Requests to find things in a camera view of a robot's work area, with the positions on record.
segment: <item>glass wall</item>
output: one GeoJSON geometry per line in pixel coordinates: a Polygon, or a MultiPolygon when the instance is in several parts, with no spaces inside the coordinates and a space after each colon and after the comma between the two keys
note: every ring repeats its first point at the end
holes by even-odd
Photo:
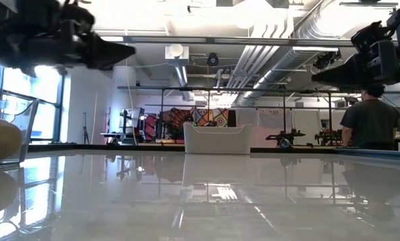
{"type": "Polygon", "coordinates": [[[32,141],[59,141],[62,109],[63,77],[47,66],[35,67],[37,78],[19,69],[0,66],[0,100],[8,100],[7,112],[20,113],[35,99],[39,99],[33,122],[32,141]]]}

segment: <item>ventilation duct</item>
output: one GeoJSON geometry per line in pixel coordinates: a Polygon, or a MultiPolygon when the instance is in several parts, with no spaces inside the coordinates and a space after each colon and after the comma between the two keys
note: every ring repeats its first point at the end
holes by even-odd
{"type": "MultiPolygon", "coordinates": [[[[344,7],[340,6],[340,2],[341,0],[324,0],[298,28],[298,30],[294,32],[293,38],[338,39],[343,34],[354,28],[357,24],[373,20],[374,17],[377,16],[370,14],[377,13],[377,10],[369,8],[370,10],[367,11],[366,8],[362,7],[344,7]],[[352,15],[367,17],[367,19],[347,17],[347,15],[345,15],[347,12],[352,15]]],[[[275,85],[272,83],[281,82],[285,77],[291,74],[291,72],[273,70],[295,70],[306,62],[309,62],[319,53],[335,50],[336,48],[279,47],[272,58],[276,61],[271,63],[272,67],[265,71],[264,76],[257,81],[254,88],[273,88],[275,85]]],[[[263,94],[264,92],[246,92],[239,96],[239,103],[244,106],[253,105],[256,99],[263,94]]]]}
{"type": "MultiPolygon", "coordinates": [[[[189,64],[189,48],[181,44],[172,44],[165,48],[165,58],[168,64],[175,67],[179,87],[186,87],[188,83],[187,68],[189,64]]],[[[182,91],[184,101],[192,101],[193,93],[182,91]]]]}

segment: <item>ceiling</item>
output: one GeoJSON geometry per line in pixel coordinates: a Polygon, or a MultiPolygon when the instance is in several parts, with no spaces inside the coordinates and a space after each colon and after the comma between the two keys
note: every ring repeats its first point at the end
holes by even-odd
{"type": "MultiPolygon", "coordinates": [[[[92,3],[83,5],[96,16],[95,30],[106,35],[153,35],[153,36],[213,36],[213,37],[252,37],[255,28],[263,22],[281,21],[274,14],[274,8],[269,0],[245,0],[232,7],[217,7],[224,0],[90,0],[92,3]]],[[[290,15],[293,24],[297,24],[303,15],[308,13],[318,0],[291,1],[290,15]]],[[[350,38],[361,26],[361,20],[342,38],[350,38]]],[[[168,44],[131,44],[137,49],[137,78],[141,86],[169,86],[171,76],[175,76],[175,68],[167,65],[165,46],[168,44]]],[[[210,86],[215,84],[211,74],[218,69],[230,71],[235,68],[245,46],[223,45],[193,45],[190,44],[190,64],[187,66],[188,85],[210,86]],[[209,53],[219,57],[218,68],[207,67],[209,53]]],[[[354,53],[353,49],[341,49],[346,60],[354,53]]],[[[257,74],[264,73],[272,64],[273,58],[257,74]]],[[[306,63],[305,72],[296,72],[290,76],[286,85],[289,89],[324,88],[312,84],[310,77],[314,69],[312,61],[306,63]]],[[[252,87],[259,78],[252,78],[248,87],[252,87]]],[[[142,93],[154,94],[154,91],[142,93]]]]}

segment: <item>person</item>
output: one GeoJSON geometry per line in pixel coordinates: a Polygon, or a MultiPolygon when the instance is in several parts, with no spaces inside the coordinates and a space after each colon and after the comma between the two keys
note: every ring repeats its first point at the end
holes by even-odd
{"type": "Polygon", "coordinates": [[[361,94],[362,102],[349,107],[342,120],[342,145],[362,149],[393,150],[399,113],[396,108],[381,102],[383,85],[366,87],[361,94]]]}

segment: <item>window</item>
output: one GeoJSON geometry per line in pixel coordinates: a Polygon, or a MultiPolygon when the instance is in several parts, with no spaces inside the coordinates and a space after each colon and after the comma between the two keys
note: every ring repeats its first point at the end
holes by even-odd
{"type": "Polygon", "coordinates": [[[32,78],[19,69],[6,68],[4,70],[3,88],[18,94],[32,96],[41,100],[56,103],[58,86],[62,77],[51,67],[35,67],[37,78],[32,78]]]}
{"type": "MultiPolygon", "coordinates": [[[[28,100],[6,94],[4,94],[3,100],[9,100],[9,106],[5,109],[5,112],[9,114],[18,114],[24,111],[30,103],[28,100]]],[[[53,138],[55,113],[55,106],[51,104],[39,104],[35,120],[33,121],[31,138],[53,138]]]]}

